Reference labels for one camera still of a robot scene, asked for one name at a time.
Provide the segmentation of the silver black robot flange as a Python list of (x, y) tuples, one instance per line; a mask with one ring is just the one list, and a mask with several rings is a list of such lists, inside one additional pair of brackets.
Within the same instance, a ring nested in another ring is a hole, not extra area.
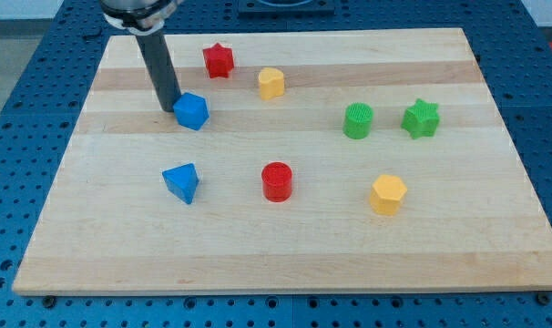
[(183, 0), (99, 0), (106, 21), (135, 36), (159, 31)]

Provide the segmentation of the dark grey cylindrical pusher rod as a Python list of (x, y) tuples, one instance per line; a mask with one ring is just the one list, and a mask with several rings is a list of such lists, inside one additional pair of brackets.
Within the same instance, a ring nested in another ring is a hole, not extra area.
[(181, 91), (164, 33), (159, 30), (136, 39), (162, 110), (173, 112)]

